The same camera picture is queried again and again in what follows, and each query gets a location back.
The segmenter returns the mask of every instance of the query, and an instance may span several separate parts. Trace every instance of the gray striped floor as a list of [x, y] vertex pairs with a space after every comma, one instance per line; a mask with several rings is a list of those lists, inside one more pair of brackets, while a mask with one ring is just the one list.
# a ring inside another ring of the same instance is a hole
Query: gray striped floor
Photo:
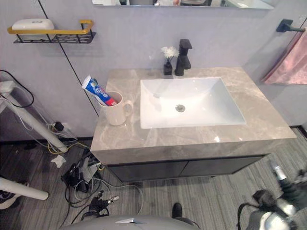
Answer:
[[[203, 230], [235, 230], [238, 206], [246, 201], [253, 202], [251, 196], [259, 189], [269, 189], [279, 196], [278, 184], [267, 165], [268, 159], [276, 157], [290, 178], [295, 178], [298, 169], [307, 164], [307, 141], [297, 129], [293, 129], [297, 140], [287, 146], [275, 149], [268, 157], [237, 172], [234, 175], [214, 178], [197, 177], [172, 180], [158, 180], [138, 183], [143, 190], [145, 201], [142, 214], [169, 217], [172, 205], [180, 202], [184, 216], [197, 222]], [[65, 185], [60, 176], [76, 162], [83, 150], [73, 147], [64, 157], [67, 160], [60, 169], [50, 161], [55, 157], [44, 147], [24, 150], [24, 145], [3, 145], [0, 147], [0, 173], [11, 180], [27, 180], [34, 188], [50, 193], [46, 201], [27, 197], [20, 198], [20, 205], [0, 211], [1, 230], [55, 230], [62, 223], [68, 205], [64, 199]], [[119, 182], [107, 171], [102, 177], [114, 185]], [[141, 199], [133, 188], [112, 189], [112, 195], [120, 200], [109, 208], [111, 214], [137, 213]], [[80, 208], [71, 208], [65, 222], [69, 225]], [[246, 228], [252, 208], [242, 214], [242, 226]], [[295, 220], [299, 229], [307, 229], [307, 210], [303, 210]]]

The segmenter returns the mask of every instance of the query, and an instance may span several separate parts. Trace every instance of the dark gray cabinet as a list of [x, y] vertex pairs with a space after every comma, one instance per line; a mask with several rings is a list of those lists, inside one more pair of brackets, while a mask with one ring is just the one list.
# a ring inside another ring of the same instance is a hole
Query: dark gray cabinet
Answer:
[[180, 176], [231, 174], [261, 158], [262, 156], [189, 161]]
[[129, 165], [110, 165], [108, 169], [122, 182], [133, 182], [179, 177], [187, 163], [187, 161], [149, 162]]
[[144, 162], [109, 165], [108, 169], [122, 182], [167, 179], [188, 176], [232, 174], [263, 157], [229, 157], [189, 161]]

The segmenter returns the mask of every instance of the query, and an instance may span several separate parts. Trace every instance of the black shoe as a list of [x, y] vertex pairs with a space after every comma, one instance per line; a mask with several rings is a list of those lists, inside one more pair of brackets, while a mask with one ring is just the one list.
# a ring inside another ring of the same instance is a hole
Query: black shoe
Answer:
[[175, 203], [172, 211], [172, 218], [182, 217], [182, 206], [180, 203]]

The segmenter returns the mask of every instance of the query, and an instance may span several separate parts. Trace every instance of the white sink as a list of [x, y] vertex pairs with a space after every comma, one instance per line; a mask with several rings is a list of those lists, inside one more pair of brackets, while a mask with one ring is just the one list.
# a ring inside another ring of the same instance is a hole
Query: white sink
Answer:
[[141, 80], [141, 127], [245, 125], [221, 78]]

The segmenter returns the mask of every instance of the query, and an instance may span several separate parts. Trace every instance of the black vase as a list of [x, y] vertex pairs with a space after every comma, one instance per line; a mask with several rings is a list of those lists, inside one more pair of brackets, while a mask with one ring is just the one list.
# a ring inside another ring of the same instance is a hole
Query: black vase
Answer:
[[164, 64], [164, 75], [172, 75], [173, 72], [173, 67], [172, 64], [168, 61], [167, 63]]

